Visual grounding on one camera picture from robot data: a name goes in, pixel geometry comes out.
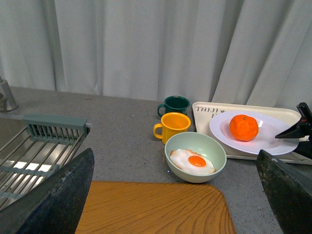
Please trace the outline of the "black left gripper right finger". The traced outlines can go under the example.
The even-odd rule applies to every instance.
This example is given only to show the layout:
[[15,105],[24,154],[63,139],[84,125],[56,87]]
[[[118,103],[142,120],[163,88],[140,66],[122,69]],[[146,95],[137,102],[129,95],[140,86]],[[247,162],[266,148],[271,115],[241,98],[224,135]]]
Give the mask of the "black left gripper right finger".
[[256,168],[279,226],[285,234],[312,232],[312,178],[260,150]]

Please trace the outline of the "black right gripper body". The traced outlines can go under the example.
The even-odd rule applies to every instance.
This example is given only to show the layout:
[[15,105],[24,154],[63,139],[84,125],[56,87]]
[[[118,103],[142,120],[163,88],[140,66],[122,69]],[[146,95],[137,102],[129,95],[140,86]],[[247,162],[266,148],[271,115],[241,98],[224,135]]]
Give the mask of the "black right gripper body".
[[308,136],[308,140],[299,142],[295,152],[309,159],[312,158],[312,112],[307,103],[301,102],[297,105],[297,109],[301,114],[301,119],[293,125],[295,136],[302,138]]

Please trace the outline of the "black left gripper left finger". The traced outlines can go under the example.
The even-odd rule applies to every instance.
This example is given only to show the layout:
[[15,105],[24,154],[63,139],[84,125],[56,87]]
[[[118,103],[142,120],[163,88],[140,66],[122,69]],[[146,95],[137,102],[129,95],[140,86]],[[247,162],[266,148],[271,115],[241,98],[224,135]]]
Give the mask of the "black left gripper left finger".
[[2,234],[75,233],[93,171],[94,154],[88,148],[0,212]]

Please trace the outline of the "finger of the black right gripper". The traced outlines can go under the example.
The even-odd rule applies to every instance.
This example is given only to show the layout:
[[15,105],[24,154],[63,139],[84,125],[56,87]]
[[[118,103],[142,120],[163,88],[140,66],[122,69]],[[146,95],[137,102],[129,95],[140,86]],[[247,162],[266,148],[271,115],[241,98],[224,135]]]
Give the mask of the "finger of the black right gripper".
[[303,138],[308,135],[308,123],[306,121],[299,121],[289,129],[277,134],[275,138]]

